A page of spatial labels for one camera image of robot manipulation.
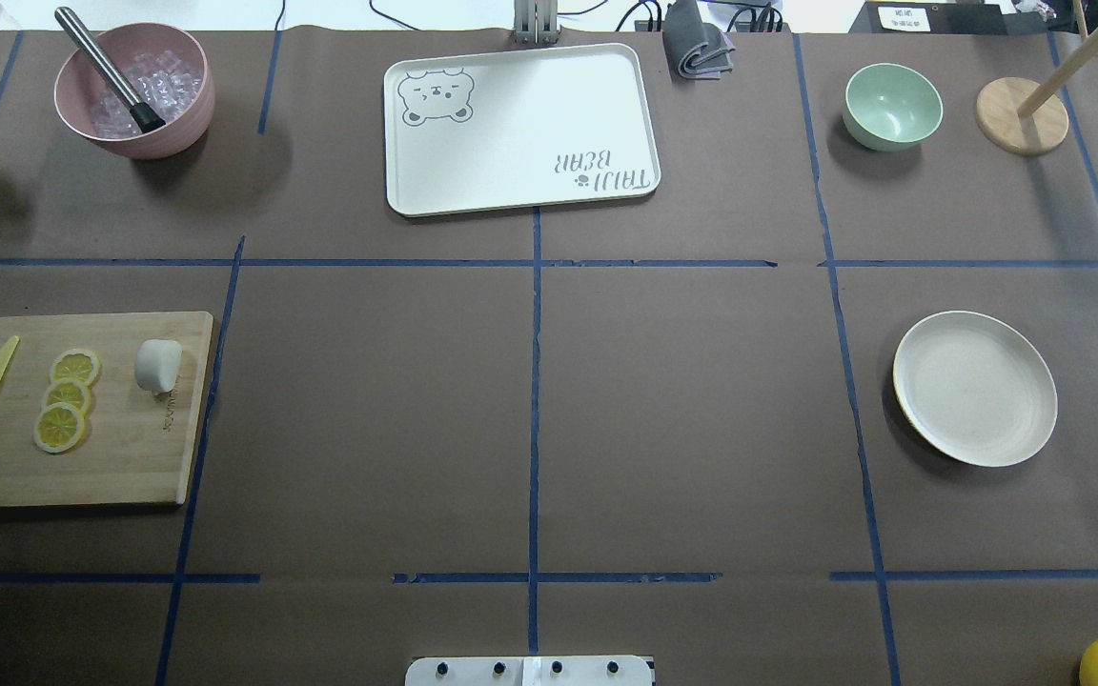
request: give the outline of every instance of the gray cloth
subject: gray cloth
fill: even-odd
[[[672,69],[684,78],[718,79],[735,69],[736,46],[716,25],[702,21],[697,0],[676,0],[663,19],[663,47]]]

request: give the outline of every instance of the white tray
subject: white tray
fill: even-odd
[[[660,179],[621,44],[396,61],[384,154],[388,204],[406,216],[631,199]]]

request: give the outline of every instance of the wooden stand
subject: wooden stand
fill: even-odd
[[[1071,130],[1071,117],[1056,91],[1097,54],[1098,27],[1044,83],[1016,77],[989,82],[977,94],[981,132],[999,148],[1016,155],[1053,150]]]

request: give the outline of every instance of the bear illustration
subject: bear illustration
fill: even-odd
[[[451,117],[469,121],[473,79],[462,68],[437,72],[408,72],[396,86],[396,94],[405,101],[401,120],[410,126],[422,126],[426,120]]]

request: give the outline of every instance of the white plate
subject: white plate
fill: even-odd
[[[631,199],[660,181],[623,44],[396,61],[384,159],[388,204],[406,216]]]
[[[968,464],[1019,464],[1049,442],[1058,420],[1058,390],[1037,348],[977,313],[915,324],[897,347],[892,384],[914,428]]]

